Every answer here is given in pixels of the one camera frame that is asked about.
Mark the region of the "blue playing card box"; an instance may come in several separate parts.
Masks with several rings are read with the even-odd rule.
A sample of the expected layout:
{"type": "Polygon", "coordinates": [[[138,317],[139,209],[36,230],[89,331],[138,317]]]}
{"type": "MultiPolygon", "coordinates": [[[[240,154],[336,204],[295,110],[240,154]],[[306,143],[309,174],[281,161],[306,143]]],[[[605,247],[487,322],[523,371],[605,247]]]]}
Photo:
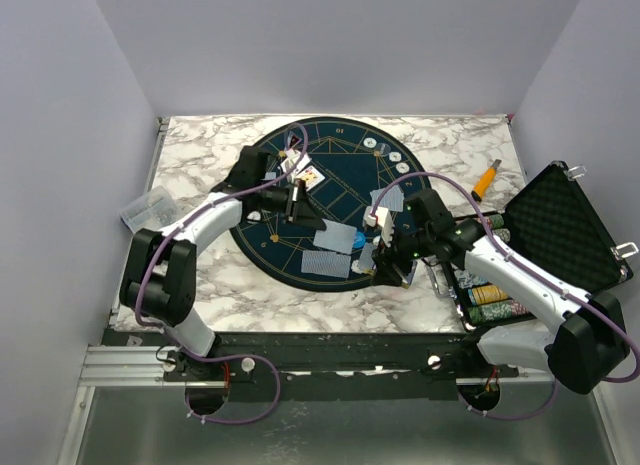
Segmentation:
{"type": "Polygon", "coordinates": [[[415,278],[416,270],[417,262],[413,261],[410,270],[407,273],[402,273],[401,286],[403,288],[408,289],[412,285],[415,278]]]}

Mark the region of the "deck of playing cards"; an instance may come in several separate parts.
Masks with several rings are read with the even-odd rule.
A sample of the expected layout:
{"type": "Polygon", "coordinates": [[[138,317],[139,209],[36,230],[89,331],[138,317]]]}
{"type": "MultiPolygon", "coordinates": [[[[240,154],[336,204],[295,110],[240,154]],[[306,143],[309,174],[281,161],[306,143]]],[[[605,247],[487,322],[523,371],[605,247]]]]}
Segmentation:
{"type": "Polygon", "coordinates": [[[377,250],[377,244],[374,242],[366,242],[363,246],[358,258],[358,267],[364,273],[370,273],[375,269],[374,252],[377,250]]]}

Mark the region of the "white 5 poker chip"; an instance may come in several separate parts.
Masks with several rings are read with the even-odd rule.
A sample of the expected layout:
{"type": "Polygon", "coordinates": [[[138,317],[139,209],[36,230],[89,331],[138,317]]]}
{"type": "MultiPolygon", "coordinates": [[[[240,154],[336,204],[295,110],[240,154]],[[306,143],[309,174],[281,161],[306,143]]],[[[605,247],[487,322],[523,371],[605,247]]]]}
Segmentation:
{"type": "Polygon", "coordinates": [[[364,271],[360,268],[358,260],[354,260],[351,263],[351,271],[356,274],[364,274],[364,271]]]}

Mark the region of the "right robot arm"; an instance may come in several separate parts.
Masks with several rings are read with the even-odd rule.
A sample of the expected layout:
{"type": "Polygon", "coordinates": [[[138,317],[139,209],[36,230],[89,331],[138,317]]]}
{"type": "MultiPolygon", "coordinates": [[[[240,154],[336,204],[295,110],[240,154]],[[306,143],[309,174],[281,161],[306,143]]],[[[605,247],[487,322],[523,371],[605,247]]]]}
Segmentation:
{"type": "Polygon", "coordinates": [[[551,275],[495,237],[483,218],[455,220],[433,189],[415,193],[406,205],[416,227],[407,235],[395,230],[390,211],[379,204],[365,212],[365,225],[381,234],[375,282],[398,286],[415,260],[435,257],[488,280],[545,327],[499,326],[484,332],[460,352],[467,374],[480,377],[495,365],[531,368],[587,394],[602,381],[616,382],[612,371],[629,355],[638,355],[613,295],[591,294],[551,275]]]}

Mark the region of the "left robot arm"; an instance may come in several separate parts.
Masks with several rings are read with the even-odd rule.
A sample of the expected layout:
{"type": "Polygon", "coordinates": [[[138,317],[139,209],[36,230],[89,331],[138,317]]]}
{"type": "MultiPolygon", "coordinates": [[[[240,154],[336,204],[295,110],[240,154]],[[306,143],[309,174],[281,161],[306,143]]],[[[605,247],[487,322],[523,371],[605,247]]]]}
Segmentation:
{"type": "Polygon", "coordinates": [[[295,226],[326,229],[299,177],[309,163],[308,154],[285,151],[283,173],[266,181],[274,157],[272,152],[244,147],[227,177],[199,206],[159,231],[137,231],[131,242],[120,304],[134,312],[139,324],[161,330],[187,350],[187,367],[201,380],[220,372],[222,357],[212,349],[215,332],[194,308],[199,255],[253,212],[273,212],[295,226]]]}

